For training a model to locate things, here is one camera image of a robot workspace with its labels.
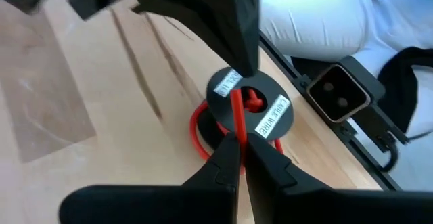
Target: person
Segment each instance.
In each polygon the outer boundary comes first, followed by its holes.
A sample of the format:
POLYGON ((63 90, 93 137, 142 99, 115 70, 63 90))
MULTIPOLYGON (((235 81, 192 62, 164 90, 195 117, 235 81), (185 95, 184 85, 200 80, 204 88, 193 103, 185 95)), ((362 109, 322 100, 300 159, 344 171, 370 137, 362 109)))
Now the person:
MULTIPOLYGON (((433 48, 433 0, 260 0, 260 29, 282 54, 356 58, 372 75, 407 47, 433 48)), ((433 69, 417 68, 408 137, 433 129, 433 69)))

